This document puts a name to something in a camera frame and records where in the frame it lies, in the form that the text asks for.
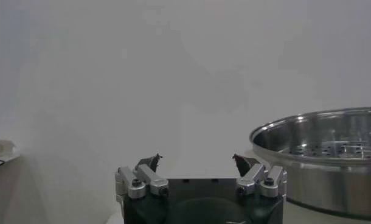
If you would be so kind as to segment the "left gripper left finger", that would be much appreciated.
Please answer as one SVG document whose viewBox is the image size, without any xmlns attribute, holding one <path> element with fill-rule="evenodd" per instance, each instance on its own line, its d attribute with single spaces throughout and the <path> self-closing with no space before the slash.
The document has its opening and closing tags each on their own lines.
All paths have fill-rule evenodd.
<svg viewBox="0 0 371 224">
<path fill-rule="evenodd" d="M 133 169 L 127 166 L 119 167 L 115 172 L 116 199 L 128 197 L 138 200 L 148 194 L 161 198 L 168 197 L 169 180 L 156 173 L 161 158 L 161 155 L 156 154 L 141 159 Z"/>
</svg>

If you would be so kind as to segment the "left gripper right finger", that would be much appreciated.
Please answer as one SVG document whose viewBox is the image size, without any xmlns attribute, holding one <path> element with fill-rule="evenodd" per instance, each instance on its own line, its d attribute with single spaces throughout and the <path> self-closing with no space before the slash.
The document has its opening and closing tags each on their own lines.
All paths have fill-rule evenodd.
<svg viewBox="0 0 371 224">
<path fill-rule="evenodd" d="M 287 171 L 281 166 L 272 166 L 269 170 L 255 158 L 235 154 L 232 157 L 240 173 L 236 180 L 237 194 L 242 197 L 260 194 L 266 198 L 287 195 Z"/>
</svg>

